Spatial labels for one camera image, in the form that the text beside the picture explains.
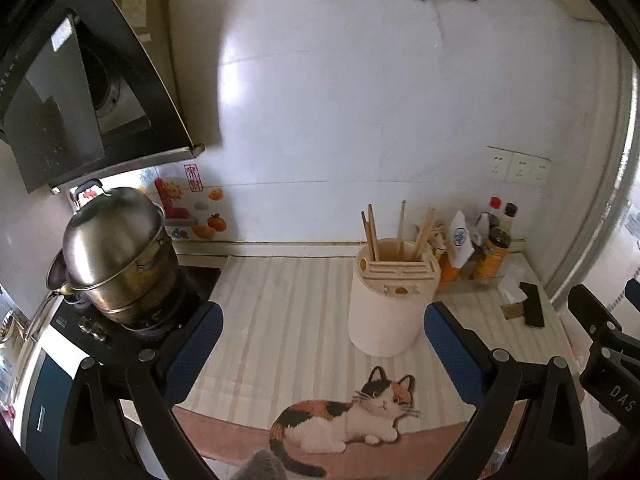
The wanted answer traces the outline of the cream utensil holder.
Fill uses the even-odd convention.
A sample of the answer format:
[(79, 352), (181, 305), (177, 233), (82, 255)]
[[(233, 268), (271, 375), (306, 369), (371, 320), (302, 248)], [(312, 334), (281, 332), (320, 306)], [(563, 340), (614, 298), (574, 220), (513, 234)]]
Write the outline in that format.
[(440, 267), (431, 248), (413, 259), (414, 244), (378, 242), (382, 259), (370, 259), (369, 248), (356, 255), (350, 290), (348, 334), (362, 352), (377, 358), (398, 356), (409, 349), (423, 326), (425, 308), (433, 301)]

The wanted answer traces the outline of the wooden chopstick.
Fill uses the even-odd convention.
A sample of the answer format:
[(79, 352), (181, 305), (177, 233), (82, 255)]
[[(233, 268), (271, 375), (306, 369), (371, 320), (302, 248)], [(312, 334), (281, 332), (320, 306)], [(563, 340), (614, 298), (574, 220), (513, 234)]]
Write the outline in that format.
[(407, 202), (403, 200), (400, 205), (398, 229), (397, 229), (397, 236), (396, 236), (396, 254), (395, 254), (397, 261), (402, 259), (402, 251), (404, 250), (404, 225), (405, 225), (406, 203)]
[(435, 220), (435, 209), (434, 208), (428, 208), (427, 209), (427, 214), (426, 217), (424, 219), (424, 222), (421, 226), (420, 232), (418, 237), (416, 238), (416, 242), (414, 243), (414, 251), (412, 254), (411, 259), (413, 261), (420, 261), (421, 260), (421, 256), (424, 253), (424, 247), (428, 241), (428, 237), (431, 234), (431, 230), (432, 230), (432, 225), (434, 223)]
[(364, 229), (364, 235), (366, 236), (368, 251), (369, 251), (369, 260), (375, 261), (375, 253), (374, 253), (374, 244), (372, 240), (372, 234), (370, 229), (370, 223), (367, 220), (367, 216), (364, 211), (360, 211), (361, 221)]
[(376, 234), (376, 225), (374, 218), (374, 209), (373, 205), (368, 205), (368, 226), (370, 232), (370, 241), (371, 241), (371, 249), (372, 249), (372, 260), (380, 261), (380, 250), (378, 249), (378, 234)]
[(445, 249), (446, 246), (444, 236), (442, 235), (442, 227), (434, 221), (431, 234), (428, 237), (428, 241), (424, 247), (424, 252), (427, 252), (429, 250), (435, 257), (435, 259), (439, 260)]

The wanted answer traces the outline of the black rectangular block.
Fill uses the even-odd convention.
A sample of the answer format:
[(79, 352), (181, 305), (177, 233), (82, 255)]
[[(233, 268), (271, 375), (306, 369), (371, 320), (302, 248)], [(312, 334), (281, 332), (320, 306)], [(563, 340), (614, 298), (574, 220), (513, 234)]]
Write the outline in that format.
[(520, 289), (526, 296), (522, 302), (525, 325), (544, 328), (544, 314), (542, 313), (538, 286), (532, 283), (521, 282)]

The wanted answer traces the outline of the brown cardboard piece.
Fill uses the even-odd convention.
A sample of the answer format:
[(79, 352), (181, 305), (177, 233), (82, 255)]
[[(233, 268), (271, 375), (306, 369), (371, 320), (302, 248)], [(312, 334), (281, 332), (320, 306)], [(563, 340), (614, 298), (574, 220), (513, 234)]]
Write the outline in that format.
[(506, 320), (514, 320), (514, 318), (522, 318), (524, 316), (524, 306), (521, 302), (503, 304), (501, 311)]

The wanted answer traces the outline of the white crumpled paper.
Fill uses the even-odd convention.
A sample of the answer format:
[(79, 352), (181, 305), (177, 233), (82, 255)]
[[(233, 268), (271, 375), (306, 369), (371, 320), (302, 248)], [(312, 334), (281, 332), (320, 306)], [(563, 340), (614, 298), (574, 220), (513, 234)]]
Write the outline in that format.
[(520, 283), (510, 274), (506, 274), (498, 283), (498, 291), (506, 304), (521, 304), (527, 295), (520, 289)]

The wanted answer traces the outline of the black cap oil bottle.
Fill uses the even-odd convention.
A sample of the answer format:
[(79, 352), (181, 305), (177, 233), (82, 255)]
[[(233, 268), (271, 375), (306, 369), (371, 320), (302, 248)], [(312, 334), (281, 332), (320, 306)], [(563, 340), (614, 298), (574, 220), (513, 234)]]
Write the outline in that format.
[(502, 218), (489, 232), (484, 246), (483, 258), (477, 261), (473, 270), (473, 280), (488, 280), (498, 274), (512, 243), (511, 229), (517, 213), (518, 206), (514, 203), (506, 203)]

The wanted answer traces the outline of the red cap sauce bottle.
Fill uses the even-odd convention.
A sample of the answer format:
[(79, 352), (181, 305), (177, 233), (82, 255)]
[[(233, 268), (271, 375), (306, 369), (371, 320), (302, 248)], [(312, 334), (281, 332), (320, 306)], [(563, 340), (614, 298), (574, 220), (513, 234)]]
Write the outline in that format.
[(489, 201), (489, 207), (483, 211), (476, 222), (478, 234), (480, 234), (480, 244), (484, 245), (489, 237), (491, 230), (499, 224), (499, 214), (502, 206), (502, 200), (498, 196), (492, 196)]

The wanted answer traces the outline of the black gas stove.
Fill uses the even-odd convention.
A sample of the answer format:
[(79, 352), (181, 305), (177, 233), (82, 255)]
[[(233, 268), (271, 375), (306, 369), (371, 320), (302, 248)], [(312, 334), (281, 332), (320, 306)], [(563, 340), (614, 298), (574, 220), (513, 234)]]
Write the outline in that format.
[(177, 351), (213, 310), (210, 295), (221, 276), (218, 268), (180, 266), (175, 283), (155, 304), (146, 295), (129, 311), (107, 313), (90, 302), (85, 307), (61, 302), (51, 326), (71, 344), (105, 365), (122, 365), (146, 349), (164, 344)]

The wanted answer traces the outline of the white blue paper packet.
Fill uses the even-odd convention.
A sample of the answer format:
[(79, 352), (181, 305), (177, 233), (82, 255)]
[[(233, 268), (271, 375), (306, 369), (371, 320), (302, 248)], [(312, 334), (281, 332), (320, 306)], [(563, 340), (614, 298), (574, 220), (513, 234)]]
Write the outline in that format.
[(462, 211), (458, 211), (451, 220), (445, 242), (450, 266), (461, 269), (474, 254), (471, 233)]

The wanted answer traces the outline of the stainless steel steamer pot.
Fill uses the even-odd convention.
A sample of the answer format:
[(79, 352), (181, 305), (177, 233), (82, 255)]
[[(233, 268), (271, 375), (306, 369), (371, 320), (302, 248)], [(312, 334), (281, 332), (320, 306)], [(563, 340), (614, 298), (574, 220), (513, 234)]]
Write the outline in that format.
[(78, 185), (74, 197), (97, 196), (70, 218), (62, 248), (46, 278), (52, 295), (82, 295), (107, 313), (129, 311), (149, 294), (166, 295), (179, 263), (160, 205), (135, 188), (104, 188), (98, 179)]

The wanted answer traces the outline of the wooden chopstick in holder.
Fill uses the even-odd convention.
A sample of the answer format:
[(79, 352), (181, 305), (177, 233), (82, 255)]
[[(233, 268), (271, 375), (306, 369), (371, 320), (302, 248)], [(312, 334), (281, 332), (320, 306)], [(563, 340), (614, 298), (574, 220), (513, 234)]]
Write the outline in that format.
[(428, 237), (428, 241), (424, 247), (424, 252), (427, 252), (429, 250), (435, 257), (435, 259), (439, 260), (445, 249), (446, 246), (444, 236), (442, 235), (442, 227), (434, 221), (431, 234)]
[(376, 234), (376, 225), (374, 218), (374, 209), (373, 205), (368, 205), (368, 226), (370, 232), (370, 241), (371, 241), (371, 249), (372, 249), (372, 260), (380, 261), (380, 250), (378, 249), (378, 234)]
[(421, 260), (421, 256), (424, 253), (424, 247), (428, 241), (428, 237), (431, 234), (431, 230), (432, 230), (432, 225), (434, 223), (435, 220), (435, 209), (434, 208), (428, 208), (427, 209), (427, 214), (426, 217), (424, 219), (424, 222), (421, 226), (420, 232), (418, 237), (416, 238), (416, 242), (414, 243), (414, 251), (412, 254), (411, 259), (413, 261), (420, 261)]
[(369, 251), (369, 260), (375, 261), (375, 253), (374, 253), (374, 244), (372, 240), (372, 234), (370, 229), (370, 223), (367, 220), (367, 216), (364, 211), (360, 211), (361, 221), (364, 229), (364, 235), (366, 236), (368, 251)]

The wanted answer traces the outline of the black range hood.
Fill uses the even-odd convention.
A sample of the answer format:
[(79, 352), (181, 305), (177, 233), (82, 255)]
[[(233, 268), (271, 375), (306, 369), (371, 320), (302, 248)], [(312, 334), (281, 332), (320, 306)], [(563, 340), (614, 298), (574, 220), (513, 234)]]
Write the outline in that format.
[(1, 65), (1, 139), (27, 192), (198, 157), (114, 0), (53, 0)]

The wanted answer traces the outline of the cardboard box on hood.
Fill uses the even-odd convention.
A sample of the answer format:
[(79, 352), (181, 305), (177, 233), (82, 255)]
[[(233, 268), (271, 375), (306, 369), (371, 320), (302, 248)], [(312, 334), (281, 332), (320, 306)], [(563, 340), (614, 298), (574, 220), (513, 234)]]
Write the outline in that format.
[(142, 43), (172, 98), (177, 99), (168, 0), (114, 1)]

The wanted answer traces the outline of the white wall socket panel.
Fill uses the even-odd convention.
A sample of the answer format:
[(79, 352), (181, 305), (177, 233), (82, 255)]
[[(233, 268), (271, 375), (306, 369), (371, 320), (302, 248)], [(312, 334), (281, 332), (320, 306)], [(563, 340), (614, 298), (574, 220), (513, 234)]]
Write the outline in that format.
[(552, 161), (503, 148), (486, 148), (488, 156), (488, 177), (511, 184), (545, 186), (552, 167)]

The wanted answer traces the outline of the fruit print wall sticker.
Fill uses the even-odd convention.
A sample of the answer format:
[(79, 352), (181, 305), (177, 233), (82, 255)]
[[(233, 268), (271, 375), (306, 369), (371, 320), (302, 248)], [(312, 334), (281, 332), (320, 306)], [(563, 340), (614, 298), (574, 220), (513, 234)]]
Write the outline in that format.
[(212, 242), (229, 233), (226, 190), (206, 183), (195, 162), (175, 162), (140, 171), (136, 188), (162, 208), (173, 240)]

